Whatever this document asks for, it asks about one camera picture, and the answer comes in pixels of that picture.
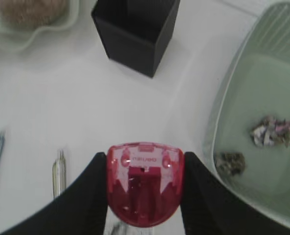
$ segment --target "translucent green tray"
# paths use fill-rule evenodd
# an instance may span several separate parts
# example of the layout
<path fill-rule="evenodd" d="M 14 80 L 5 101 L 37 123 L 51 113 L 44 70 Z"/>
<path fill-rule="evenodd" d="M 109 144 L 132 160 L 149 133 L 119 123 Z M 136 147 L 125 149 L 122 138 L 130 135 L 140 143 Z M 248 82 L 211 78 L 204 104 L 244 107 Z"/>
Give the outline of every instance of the translucent green tray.
<path fill-rule="evenodd" d="M 249 133 L 267 115 L 290 120 L 290 3 L 269 8 L 238 51 L 217 94 L 204 162 L 229 190 L 290 227 L 290 147 L 258 148 Z M 241 176 L 219 175 L 214 154 L 241 152 Z"/>
<path fill-rule="evenodd" d="M 73 26 L 79 14 L 79 0 L 69 0 L 68 11 L 55 23 L 42 26 L 34 31 L 14 30 L 0 21 L 0 49 L 18 52 L 27 48 L 35 37 L 44 31 L 62 31 Z"/>

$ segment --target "white tabletop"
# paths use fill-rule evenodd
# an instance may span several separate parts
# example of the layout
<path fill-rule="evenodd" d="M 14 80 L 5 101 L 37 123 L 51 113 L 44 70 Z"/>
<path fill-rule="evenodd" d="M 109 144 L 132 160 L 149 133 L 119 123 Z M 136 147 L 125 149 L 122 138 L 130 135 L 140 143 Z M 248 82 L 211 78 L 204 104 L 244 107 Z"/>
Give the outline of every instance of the white tabletop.
<path fill-rule="evenodd" d="M 71 29 L 46 33 L 21 54 L 0 52 L 0 232 L 52 200 L 52 164 L 65 147 L 71 184 L 96 152 L 154 141 L 202 157 L 212 102 L 256 18 L 217 0 L 181 0 L 154 79 L 104 52 L 91 0 Z M 175 217 L 181 222 L 180 212 Z M 161 225 L 166 234 L 183 231 Z"/>

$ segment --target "black pen holder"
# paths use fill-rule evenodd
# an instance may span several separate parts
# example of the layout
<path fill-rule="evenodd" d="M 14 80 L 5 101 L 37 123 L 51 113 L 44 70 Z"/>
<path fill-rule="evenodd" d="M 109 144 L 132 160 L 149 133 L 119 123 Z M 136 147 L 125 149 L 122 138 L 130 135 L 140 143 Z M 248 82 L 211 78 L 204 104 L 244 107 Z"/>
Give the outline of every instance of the black pen holder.
<path fill-rule="evenodd" d="M 180 0 L 98 0 L 91 16 L 107 56 L 153 77 L 172 38 Z"/>

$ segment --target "red pencil sharpener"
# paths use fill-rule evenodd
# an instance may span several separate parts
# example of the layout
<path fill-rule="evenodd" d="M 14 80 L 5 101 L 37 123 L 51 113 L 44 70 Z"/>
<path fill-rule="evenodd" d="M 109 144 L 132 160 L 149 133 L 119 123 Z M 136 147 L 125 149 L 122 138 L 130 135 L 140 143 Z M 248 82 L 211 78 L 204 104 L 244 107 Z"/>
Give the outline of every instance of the red pencil sharpener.
<path fill-rule="evenodd" d="M 136 227 L 152 227 L 176 211 L 182 195 L 184 154 L 139 142 L 113 146 L 107 155 L 108 205 Z"/>

